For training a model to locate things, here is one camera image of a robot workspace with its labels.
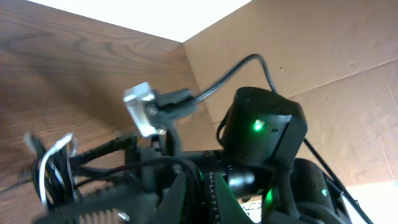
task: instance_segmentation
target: cardboard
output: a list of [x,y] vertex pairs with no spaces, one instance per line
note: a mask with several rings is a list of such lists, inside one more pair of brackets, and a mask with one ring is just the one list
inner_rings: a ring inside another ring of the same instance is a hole
[[[398,58],[398,1],[252,1],[184,43],[201,89],[259,53],[291,97]],[[206,101],[221,121],[237,88],[268,88],[250,62]]]
[[[260,53],[307,137],[346,185],[398,178],[397,1],[253,1],[184,43],[201,89]],[[215,128],[241,86],[269,88],[251,62],[206,100]],[[298,157],[315,161],[305,146]]]

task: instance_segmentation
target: white cable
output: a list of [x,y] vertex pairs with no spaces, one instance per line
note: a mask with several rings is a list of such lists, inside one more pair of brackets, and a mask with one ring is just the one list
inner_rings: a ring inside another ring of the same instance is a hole
[[40,163],[39,169],[39,193],[40,193],[40,200],[42,204],[45,205],[47,208],[47,194],[45,193],[45,184],[44,184],[44,177],[45,177],[45,165],[50,158],[50,156],[54,155],[56,152],[61,150],[64,146],[66,146],[73,137],[73,133],[68,133],[64,135],[61,139],[59,139],[43,156],[43,159]]

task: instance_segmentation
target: wooden table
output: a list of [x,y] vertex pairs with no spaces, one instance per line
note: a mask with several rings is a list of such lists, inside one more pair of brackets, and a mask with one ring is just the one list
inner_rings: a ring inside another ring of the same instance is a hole
[[[181,43],[23,0],[0,0],[0,188],[34,159],[26,131],[46,146],[74,131],[85,151],[132,129],[124,90],[150,82],[166,93],[198,91]],[[210,116],[177,123],[185,150],[215,149]],[[96,161],[112,167],[120,154]],[[31,184],[0,196],[0,223],[30,223],[43,212]]]

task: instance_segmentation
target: wooden surface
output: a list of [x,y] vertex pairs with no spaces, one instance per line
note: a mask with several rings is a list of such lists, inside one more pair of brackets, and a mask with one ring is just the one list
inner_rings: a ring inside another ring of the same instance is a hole
[[[198,91],[183,46],[22,0],[0,0],[0,188],[33,156],[26,131],[51,145],[74,131],[79,151],[134,129],[124,90],[150,82],[161,93]],[[177,124],[184,150],[217,147],[204,107]],[[121,156],[96,162],[115,166]],[[30,223],[43,212],[30,184],[0,196],[0,223]]]

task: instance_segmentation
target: green light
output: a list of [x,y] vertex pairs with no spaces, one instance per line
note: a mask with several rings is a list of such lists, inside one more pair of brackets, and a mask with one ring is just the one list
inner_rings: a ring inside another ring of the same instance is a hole
[[255,131],[260,131],[261,129],[262,129],[262,127],[264,126],[264,123],[265,122],[263,122],[263,121],[261,121],[261,120],[256,120],[256,122],[254,123],[254,125],[253,125],[253,129],[255,130]]
[[270,189],[266,195],[266,199],[265,199],[265,203],[267,205],[272,204],[272,201],[274,200],[274,193],[273,193],[273,189]]
[[323,189],[322,190],[322,194],[323,194],[323,196],[327,196],[328,195],[328,190],[327,189]]

